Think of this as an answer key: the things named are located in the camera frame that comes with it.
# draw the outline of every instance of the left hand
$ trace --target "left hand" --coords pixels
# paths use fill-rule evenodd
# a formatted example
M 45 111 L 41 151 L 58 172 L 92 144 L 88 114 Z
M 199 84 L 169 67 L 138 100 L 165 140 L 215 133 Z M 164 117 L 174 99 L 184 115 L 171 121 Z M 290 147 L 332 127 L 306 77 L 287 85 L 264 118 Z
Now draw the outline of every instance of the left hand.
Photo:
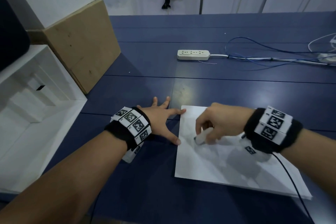
M 158 98 L 153 98 L 153 104 L 151 107 L 142 108 L 141 106 L 137 105 L 136 107 L 143 111 L 150 120 L 150 127 L 152 129 L 152 133 L 154 135 L 159 135 L 167 138 L 173 144 L 180 145 L 181 141 L 171 133 L 167 126 L 166 121 L 170 115 L 174 114 L 184 114 L 186 109 L 179 110 L 177 108 L 166 109 L 169 105 L 170 97 L 166 97 L 166 101 L 158 106 Z

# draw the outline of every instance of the right hand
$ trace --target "right hand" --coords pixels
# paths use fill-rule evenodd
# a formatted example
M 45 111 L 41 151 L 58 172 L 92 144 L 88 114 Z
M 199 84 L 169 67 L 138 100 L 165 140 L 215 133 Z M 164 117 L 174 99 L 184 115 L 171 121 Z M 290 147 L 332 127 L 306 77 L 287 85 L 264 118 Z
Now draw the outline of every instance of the right hand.
M 207 144 L 214 144 L 222 136 L 236 136 L 244 131 L 244 127 L 254 109 L 240 106 L 212 103 L 196 120 L 196 134 L 213 127 L 206 137 Z

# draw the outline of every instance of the blue table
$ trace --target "blue table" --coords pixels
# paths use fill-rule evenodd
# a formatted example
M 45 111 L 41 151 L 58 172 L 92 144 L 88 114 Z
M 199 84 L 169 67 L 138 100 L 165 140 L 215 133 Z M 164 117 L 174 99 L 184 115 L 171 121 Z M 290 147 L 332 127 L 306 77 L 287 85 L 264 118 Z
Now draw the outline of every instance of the blue table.
M 170 107 L 212 102 L 263 107 L 292 114 L 306 128 L 336 139 L 336 69 L 293 64 L 263 69 L 244 61 L 179 61 L 178 49 L 223 53 L 247 36 L 275 48 L 307 51 L 336 31 L 336 13 L 228 14 L 111 17 L 122 53 L 87 95 L 88 101 L 46 170 L 100 133 L 120 107 L 148 106 L 153 96 Z M 329 48 L 329 39 L 313 47 Z M 246 40 L 228 46 L 245 56 L 302 58 Z M 179 116 L 168 128 L 179 133 Z M 174 177 L 177 147 L 154 137 L 131 164 L 121 162 L 100 193 L 95 215 L 138 223 L 310 223 L 296 199 Z M 336 223 L 336 205 L 302 175 L 315 223 Z

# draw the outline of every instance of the power outlet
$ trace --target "power outlet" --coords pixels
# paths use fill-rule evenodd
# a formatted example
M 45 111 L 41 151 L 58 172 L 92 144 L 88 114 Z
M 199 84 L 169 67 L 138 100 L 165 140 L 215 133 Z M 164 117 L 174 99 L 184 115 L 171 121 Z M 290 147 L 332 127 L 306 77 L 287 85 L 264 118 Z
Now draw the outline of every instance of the power outlet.
M 177 59 L 180 60 L 208 60 L 210 52 L 207 50 L 178 50 Z

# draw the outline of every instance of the stack of paper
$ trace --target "stack of paper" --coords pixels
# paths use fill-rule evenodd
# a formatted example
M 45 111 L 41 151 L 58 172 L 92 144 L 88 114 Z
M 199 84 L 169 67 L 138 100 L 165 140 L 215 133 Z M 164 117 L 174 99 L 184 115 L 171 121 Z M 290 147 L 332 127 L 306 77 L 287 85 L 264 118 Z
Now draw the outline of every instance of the stack of paper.
M 278 160 L 271 156 L 259 162 L 232 137 L 221 139 L 221 144 L 196 145 L 195 121 L 206 109 L 200 106 L 182 106 L 187 112 L 181 116 L 175 177 L 214 182 L 270 193 L 297 197 L 295 188 Z M 298 188 L 302 198 L 311 199 L 299 170 L 277 154 Z

